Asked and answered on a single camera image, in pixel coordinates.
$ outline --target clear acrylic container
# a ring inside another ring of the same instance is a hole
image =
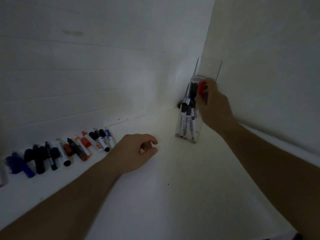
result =
[[[200,110],[194,100],[197,96],[198,84],[211,78],[216,80],[221,62],[214,59],[198,58],[190,83],[186,88],[183,103],[180,106],[175,136],[192,143],[197,143],[203,124]]]

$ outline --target forearm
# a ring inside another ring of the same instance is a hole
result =
[[[278,211],[306,239],[320,237],[320,169],[239,124],[218,133]]]
[[[0,232],[0,239],[83,239],[119,176],[106,157]]]

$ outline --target left hand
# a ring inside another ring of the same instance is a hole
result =
[[[151,143],[157,145],[158,141],[149,134],[125,135],[109,152],[106,160],[120,175],[129,173],[140,168],[158,152]]]

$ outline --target white surface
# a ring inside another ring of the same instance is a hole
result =
[[[216,0],[203,56],[234,115],[320,155],[320,0]]]
[[[214,1],[0,0],[0,155],[176,106]]]
[[[173,108],[110,126],[116,140],[127,133],[153,134],[159,152],[118,180],[87,239],[261,240],[291,230],[214,131],[203,125],[197,144],[174,137],[178,112]],[[0,229],[104,155],[94,151],[86,162],[75,158],[69,167],[31,179],[10,175],[10,183],[0,189]]]

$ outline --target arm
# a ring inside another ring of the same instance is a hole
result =
[[[196,102],[203,121],[228,144],[274,207],[306,239],[320,238],[320,168],[268,143],[239,125],[213,80]]]
[[[4,228],[0,239],[84,239],[112,183],[157,153],[151,142],[158,144],[148,134],[124,136],[104,159]]]

